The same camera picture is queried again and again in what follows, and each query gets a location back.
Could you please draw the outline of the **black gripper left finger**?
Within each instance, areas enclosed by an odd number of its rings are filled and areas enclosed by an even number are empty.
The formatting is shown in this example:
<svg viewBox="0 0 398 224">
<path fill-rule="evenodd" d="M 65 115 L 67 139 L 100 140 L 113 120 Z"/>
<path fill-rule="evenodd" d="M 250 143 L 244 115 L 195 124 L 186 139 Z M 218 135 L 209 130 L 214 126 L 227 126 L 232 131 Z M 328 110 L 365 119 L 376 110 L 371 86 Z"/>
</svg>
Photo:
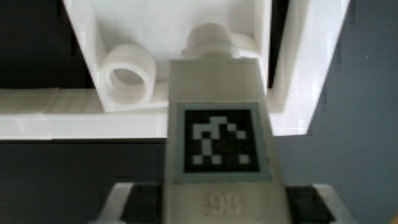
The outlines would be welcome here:
<svg viewBox="0 0 398 224">
<path fill-rule="evenodd" d="M 116 182 L 86 224 L 161 224 L 161 184 Z"/>
</svg>

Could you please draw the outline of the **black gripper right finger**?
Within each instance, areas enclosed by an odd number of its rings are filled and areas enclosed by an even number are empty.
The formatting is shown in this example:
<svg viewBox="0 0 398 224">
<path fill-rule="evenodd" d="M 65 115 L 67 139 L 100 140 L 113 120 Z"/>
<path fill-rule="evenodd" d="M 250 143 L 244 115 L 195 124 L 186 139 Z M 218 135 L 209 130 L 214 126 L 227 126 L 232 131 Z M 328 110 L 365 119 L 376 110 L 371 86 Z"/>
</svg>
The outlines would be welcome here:
<svg viewBox="0 0 398 224">
<path fill-rule="evenodd" d="M 330 185 L 287 185 L 292 224 L 355 224 L 355 218 Z"/>
</svg>

